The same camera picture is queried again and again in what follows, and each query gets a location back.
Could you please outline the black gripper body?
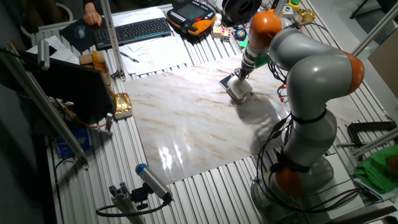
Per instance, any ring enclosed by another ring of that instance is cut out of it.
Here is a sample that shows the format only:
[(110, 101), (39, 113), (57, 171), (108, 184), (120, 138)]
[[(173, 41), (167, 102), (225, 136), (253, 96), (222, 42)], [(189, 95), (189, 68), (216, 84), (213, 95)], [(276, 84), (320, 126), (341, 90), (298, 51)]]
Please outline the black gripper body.
[(251, 69), (249, 67), (240, 67), (234, 70), (234, 75), (238, 78), (247, 78), (251, 73)]

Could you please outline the person's bare hand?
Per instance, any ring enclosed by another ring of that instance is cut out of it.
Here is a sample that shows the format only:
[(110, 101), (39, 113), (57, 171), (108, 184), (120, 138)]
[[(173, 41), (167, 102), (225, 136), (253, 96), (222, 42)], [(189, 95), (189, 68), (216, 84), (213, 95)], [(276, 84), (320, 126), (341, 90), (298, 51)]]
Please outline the person's bare hand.
[(95, 5), (92, 2), (85, 4), (85, 15), (83, 20), (89, 26), (97, 25), (98, 27), (102, 24), (102, 17), (97, 12)]

